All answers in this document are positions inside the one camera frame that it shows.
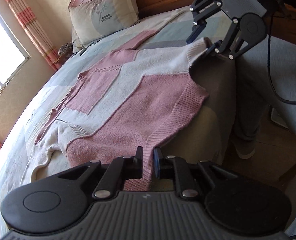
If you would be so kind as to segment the small dark object on bed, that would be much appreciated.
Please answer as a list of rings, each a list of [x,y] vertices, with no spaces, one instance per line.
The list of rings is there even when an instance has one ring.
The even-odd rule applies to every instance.
[[[83,48],[82,50],[80,50],[80,51],[77,51],[76,53],[74,53],[72,56],[75,56],[75,55],[79,55],[79,56],[81,56],[84,52],[86,52],[87,51],[87,48]]]

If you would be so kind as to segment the pink and white knit sweater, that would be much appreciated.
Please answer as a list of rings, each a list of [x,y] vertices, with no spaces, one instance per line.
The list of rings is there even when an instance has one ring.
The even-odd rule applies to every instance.
[[[153,149],[188,126],[208,97],[189,70],[211,41],[143,49],[162,28],[159,23],[141,31],[79,74],[36,137],[35,167],[48,164],[54,151],[77,166],[93,159],[107,164],[140,146],[143,176],[127,181],[125,189],[149,188]]]

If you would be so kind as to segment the wooden nightstand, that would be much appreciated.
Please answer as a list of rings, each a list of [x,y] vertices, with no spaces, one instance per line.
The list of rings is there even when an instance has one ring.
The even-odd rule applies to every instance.
[[[53,62],[53,66],[56,69],[59,69],[69,58],[71,57],[71,54],[60,54],[59,57]]]

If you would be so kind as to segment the patchwork pillow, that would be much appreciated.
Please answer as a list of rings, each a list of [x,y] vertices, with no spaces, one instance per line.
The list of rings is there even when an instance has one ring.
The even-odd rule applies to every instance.
[[[81,43],[81,40],[76,33],[74,27],[72,27],[72,48],[73,48],[73,53],[77,53],[78,51],[81,51],[83,49],[83,44]]]
[[[91,0],[70,6],[73,28],[85,46],[136,24],[136,0]]]

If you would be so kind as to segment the right orange curtain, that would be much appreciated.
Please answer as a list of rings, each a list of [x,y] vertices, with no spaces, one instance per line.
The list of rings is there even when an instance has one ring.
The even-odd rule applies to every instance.
[[[48,65],[57,72],[52,64],[59,57],[58,50],[53,45],[47,33],[25,0],[5,0],[10,10],[14,14],[17,22],[21,25],[26,35],[29,37],[35,48],[45,59]]]

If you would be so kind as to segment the near patchwork pillow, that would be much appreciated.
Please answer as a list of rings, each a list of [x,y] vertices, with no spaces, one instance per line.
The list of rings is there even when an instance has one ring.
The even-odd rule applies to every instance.
[[[91,0],[70,6],[73,28],[85,46],[136,24],[136,0]]]

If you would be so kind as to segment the far patchwork pillow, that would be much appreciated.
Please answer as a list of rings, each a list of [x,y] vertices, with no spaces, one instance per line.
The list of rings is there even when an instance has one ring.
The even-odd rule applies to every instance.
[[[81,51],[83,49],[83,44],[81,43],[81,40],[76,33],[74,27],[72,27],[72,48],[73,48],[73,53],[77,53],[78,51]]]

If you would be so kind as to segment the patchwork pastel bed sheet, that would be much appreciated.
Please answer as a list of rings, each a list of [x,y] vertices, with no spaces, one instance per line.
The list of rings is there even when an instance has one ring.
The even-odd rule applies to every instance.
[[[60,147],[44,152],[36,150],[34,142],[51,110],[76,83],[79,73],[142,31],[155,30],[156,34],[139,49],[159,50],[184,46],[191,28],[192,14],[188,7],[182,7],[141,19],[91,45],[83,55],[72,56],[36,94],[1,147],[0,206],[5,196],[17,187],[70,168]],[[191,162],[209,159],[221,163],[235,114],[234,67],[230,61],[202,66],[192,78],[210,96],[192,122],[163,146],[162,151]],[[8,231],[0,212],[0,239]]]

